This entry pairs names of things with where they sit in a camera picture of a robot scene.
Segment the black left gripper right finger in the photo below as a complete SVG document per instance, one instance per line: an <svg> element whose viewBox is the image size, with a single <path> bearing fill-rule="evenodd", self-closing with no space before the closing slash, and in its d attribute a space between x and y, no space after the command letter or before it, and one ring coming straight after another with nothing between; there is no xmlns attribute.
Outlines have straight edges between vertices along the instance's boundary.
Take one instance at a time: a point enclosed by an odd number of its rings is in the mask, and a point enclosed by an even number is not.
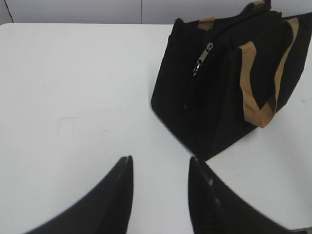
<svg viewBox="0 0 312 234"><path fill-rule="evenodd" d="M233 192L201 159L190 159L188 207L195 234L290 234Z"/></svg>

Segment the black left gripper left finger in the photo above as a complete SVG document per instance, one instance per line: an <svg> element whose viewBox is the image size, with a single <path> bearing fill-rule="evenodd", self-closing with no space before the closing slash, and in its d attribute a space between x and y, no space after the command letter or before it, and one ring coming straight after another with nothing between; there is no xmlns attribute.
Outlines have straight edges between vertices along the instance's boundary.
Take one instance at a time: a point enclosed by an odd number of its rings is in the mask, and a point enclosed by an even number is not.
<svg viewBox="0 0 312 234"><path fill-rule="evenodd" d="M124 156L88 194L30 233L125 234L132 210L133 193L133 158Z"/></svg>

